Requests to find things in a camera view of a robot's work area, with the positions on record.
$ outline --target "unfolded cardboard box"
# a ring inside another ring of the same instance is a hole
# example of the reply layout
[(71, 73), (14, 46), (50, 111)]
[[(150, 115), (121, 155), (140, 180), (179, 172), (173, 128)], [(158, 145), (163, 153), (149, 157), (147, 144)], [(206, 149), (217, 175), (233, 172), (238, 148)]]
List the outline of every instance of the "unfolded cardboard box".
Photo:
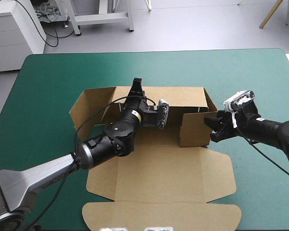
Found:
[[(169, 102), (167, 125), (164, 130), (140, 127), (134, 152), (89, 171), (87, 190), (114, 202), (87, 203), (82, 211), (87, 226), (92, 231), (113, 227), (235, 230), (241, 218), (238, 206), (207, 204), (236, 191), (230, 158), (199, 147), (209, 144), (212, 132), (203, 117), (217, 111), (208, 93), (203, 87), (143, 89), (148, 98)], [(123, 86), (85, 90), (70, 111), (75, 128), (129, 90)], [(120, 106), (120, 102), (113, 104), (94, 118), (80, 138), (86, 140), (93, 125), (114, 122)]]

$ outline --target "green table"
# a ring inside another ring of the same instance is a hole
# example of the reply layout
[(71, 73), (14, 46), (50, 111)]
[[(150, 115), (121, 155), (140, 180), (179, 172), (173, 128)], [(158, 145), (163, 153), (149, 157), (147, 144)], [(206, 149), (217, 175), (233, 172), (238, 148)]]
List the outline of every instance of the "green table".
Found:
[[(21, 170), (73, 150), (69, 110), (86, 88), (130, 85), (205, 86), (219, 109), (239, 90), (254, 90), (264, 118), (289, 120), (289, 62), (282, 50), (80, 53), (29, 56), (0, 115), (0, 169)], [(285, 155), (258, 145), (289, 170)], [(289, 229), (289, 177), (267, 162), (242, 138), (211, 143), (230, 155), (237, 192), (213, 203), (242, 210), (239, 229)], [(44, 228), (86, 229), (81, 208), (107, 201), (86, 191), (87, 172), (72, 174), (40, 223)], [(58, 184), (43, 191), (32, 220)]]

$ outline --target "black wire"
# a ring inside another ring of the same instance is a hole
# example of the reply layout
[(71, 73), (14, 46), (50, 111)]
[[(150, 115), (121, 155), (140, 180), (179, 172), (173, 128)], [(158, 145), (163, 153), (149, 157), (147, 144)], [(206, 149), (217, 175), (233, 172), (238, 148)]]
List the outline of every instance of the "black wire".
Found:
[(62, 181), (61, 181), (61, 184), (59, 186), (59, 188), (57, 189), (57, 192), (56, 194), (54, 195), (53, 199), (49, 202), (49, 204), (43, 209), (43, 211), (40, 213), (40, 215), (38, 215), (37, 218), (34, 219), (33, 222), (31, 222), (25, 229), (23, 229), (23, 231), (29, 231), (29, 229), (31, 229), (35, 223), (38, 222), (38, 220), (47, 212), (47, 210), (50, 208), (50, 206), (52, 206), (52, 204), (54, 203), (54, 201), (57, 199), (66, 179), (67, 179), (67, 176), (69, 174), (69, 172), (72, 170), (72, 167), (74, 166), (75, 164), (75, 161), (73, 161), (73, 163), (69, 166), (68, 170), (66, 171)]
[(26, 9), (26, 7), (24, 7), (24, 5), (23, 5), (22, 3), (20, 3), (18, 0), (14, 0), (14, 1), (18, 2), (18, 4), (21, 5), (21, 6), (23, 7), (23, 9), (27, 12), (27, 14), (29, 15), (31, 21), (33, 22), (33, 24), (34, 24), (34, 26), (35, 26), (35, 29), (37, 30), (37, 32), (38, 32), (39, 36), (42, 38), (42, 40), (43, 40), (48, 46), (50, 46), (50, 47), (57, 47), (57, 46), (59, 45), (59, 38), (58, 38), (57, 30), (55, 29), (54, 25), (51, 23), (52, 26), (53, 26), (53, 28), (54, 28), (54, 32), (56, 33), (56, 36), (57, 36), (57, 43), (56, 43), (56, 45), (51, 45), (51, 44), (49, 44), (48, 42), (46, 42), (46, 40), (45, 40), (45, 39), (43, 38), (43, 36), (40, 34), (37, 25), (35, 24), (33, 18), (32, 18), (31, 15), (29, 14), (29, 12), (28, 12), (28, 10)]
[(78, 135), (78, 132), (83, 128), (83, 126), (85, 126), (86, 123), (88, 123), (92, 118), (94, 118), (96, 115), (98, 115), (99, 113), (101, 113), (104, 109), (106, 109), (107, 107), (109, 107), (110, 105), (112, 105), (113, 103), (119, 101), (119, 100), (123, 100), (123, 99), (127, 99), (127, 98), (142, 98), (142, 99), (146, 99), (146, 100), (149, 100), (153, 103), (153, 105), (156, 105), (156, 103), (145, 97), (145, 96), (137, 96), (137, 95), (131, 95), (131, 96), (124, 96), (124, 97), (121, 97), (121, 98), (118, 98), (112, 102), (110, 102), (109, 104), (107, 104), (105, 107), (101, 108), (100, 110), (98, 110), (95, 114), (93, 114), (92, 116), (88, 117), (76, 130), (75, 132), (75, 139), (74, 139), (74, 145), (75, 145), (75, 156), (76, 158), (78, 157), (78, 148), (77, 148), (77, 135)]
[(72, 31), (70, 34), (66, 35), (66, 36), (53, 36), (53, 35), (50, 35), (48, 33), (45, 32), (46, 35), (50, 36), (50, 37), (53, 37), (53, 38), (58, 38), (58, 39), (63, 39), (63, 38), (67, 38), (67, 37), (70, 37), (72, 34), (74, 33), (74, 31)]
[(243, 133), (240, 131), (239, 128), (236, 128), (238, 132), (241, 134), (241, 136), (254, 148), (259, 152), (264, 158), (266, 158), (268, 161), (270, 161), (273, 165), (278, 167), (280, 170), (282, 170), (284, 173), (286, 173), (289, 176), (289, 172), (287, 172), (285, 169), (283, 169), (280, 165), (278, 165), (274, 160), (272, 160), (270, 157), (268, 157), (266, 154), (264, 154), (262, 151), (260, 151), (250, 140), (248, 140)]
[[(35, 11), (35, 13), (40, 13), (39, 18), (40, 18), (40, 16), (41, 16), (41, 17), (44, 17), (44, 18), (47, 18), (47, 15), (44, 14), (44, 13), (42, 13), (42, 12)], [(53, 37), (53, 38), (58, 38), (58, 39), (67, 38), (67, 37), (71, 36), (73, 33), (74, 33), (74, 31), (72, 31), (70, 34), (68, 34), (68, 35), (66, 35), (66, 36), (58, 36), (58, 35), (57, 35), (57, 36), (53, 36), (53, 35), (50, 35), (50, 34), (48, 34), (48, 33), (45, 32), (46, 35), (48, 35), (48, 36), (50, 36), (50, 37)]]
[(76, 164), (76, 161), (75, 159), (78, 157), (78, 148), (77, 148), (77, 134), (78, 132), (83, 128), (83, 126), (88, 123), (92, 118), (94, 118), (95, 116), (97, 116), (99, 113), (101, 113), (104, 109), (106, 109), (107, 107), (109, 107), (110, 105), (112, 105), (113, 103), (119, 101), (119, 100), (122, 100), (122, 99), (127, 99), (127, 98), (142, 98), (142, 99), (146, 99), (146, 100), (149, 100), (153, 103), (153, 105), (156, 105), (155, 102), (147, 97), (144, 97), (144, 96), (124, 96), (124, 97), (121, 97), (121, 98), (118, 98), (112, 102), (110, 102), (109, 104), (107, 104), (105, 107), (101, 108), (99, 111), (97, 111), (95, 114), (93, 114), (92, 116), (88, 117), (79, 127), (78, 129), (76, 130), (75, 132), (75, 157), (74, 157), (74, 161), (73, 163), (69, 166), (68, 170), (66, 171), (62, 181), (61, 181), (61, 184), (60, 186), (58, 187), (57, 191), (56, 191), (56, 194), (54, 195), (53, 199), (49, 202), (49, 204), (43, 209), (43, 211), (40, 213), (40, 215), (37, 216), (37, 218), (34, 219), (33, 222), (31, 222), (23, 231), (28, 231), (30, 228), (32, 228), (35, 223), (38, 222), (38, 220), (47, 212), (47, 210), (50, 208), (50, 206), (52, 206), (52, 204), (55, 202), (55, 200), (57, 199), (66, 179), (67, 179), (67, 176), (69, 174), (69, 172), (72, 170), (72, 167)]

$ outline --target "white table frame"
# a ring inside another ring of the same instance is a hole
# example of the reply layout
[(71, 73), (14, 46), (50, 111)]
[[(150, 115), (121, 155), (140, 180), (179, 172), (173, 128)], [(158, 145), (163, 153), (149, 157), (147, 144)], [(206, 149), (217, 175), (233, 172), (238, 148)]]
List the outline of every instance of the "white table frame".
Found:
[(131, 0), (126, 0), (127, 11), (120, 13), (108, 13), (108, 0), (100, 0), (99, 13), (90, 15), (77, 15), (72, 0), (64, 0), (67, 8), (70, 21), (74, 28), (76, 35), (81, 35), (81, 25), (94, 25), (104, 23), (118, 23), (118, 22), (129, 22), (130, 31), (134, 31), (133, 12), (131, 6)]

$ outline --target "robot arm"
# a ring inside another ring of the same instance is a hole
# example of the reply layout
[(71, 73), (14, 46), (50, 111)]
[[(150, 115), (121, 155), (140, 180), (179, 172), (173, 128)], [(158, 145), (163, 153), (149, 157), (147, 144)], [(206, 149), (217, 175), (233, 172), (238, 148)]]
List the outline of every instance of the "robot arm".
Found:
[(135, 78), (118, 120), (102, 134), (78, 145), (78, 165), (73, 154), (24, 171), (0, 170), (0, 231), (14, 231), (24, 220), (24, 211), (31, 212), (38, 193), (69, 173), (91, 169), (115, 156), (126, 156), (134, 150), (134, 139), (141, 126), (163, 129), (169, 104), (160, 100), (153, 110), (146, 102), (141, 79)]
[(230, 97), (216, 118), (205, 118), (204, 122), (214, 130), (210, 135), (214, 142), (244, 135), (250, 143), (264, 143), (282, 150), (289, 160), (289, 121), (263, 119), (252, 91), (241, 91)]

